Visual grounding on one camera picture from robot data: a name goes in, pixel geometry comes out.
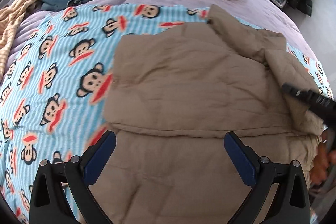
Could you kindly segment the right hand orange glove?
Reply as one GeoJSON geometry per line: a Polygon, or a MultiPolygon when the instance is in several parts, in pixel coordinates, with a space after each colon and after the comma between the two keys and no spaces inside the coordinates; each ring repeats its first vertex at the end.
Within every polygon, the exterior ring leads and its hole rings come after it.
{"type": "Polygon", "coordinates": [[[313,168],[310,170],[310,180],[314,185],[319,185],[324,182],[328,177],[330,165],[335,165],[335,151],[327,152],[326,142],[328,135],[333,133],[329,128],[324,130],[321,135],[321,143],[317,147],[317,155],[313,160],[313,168]]]}

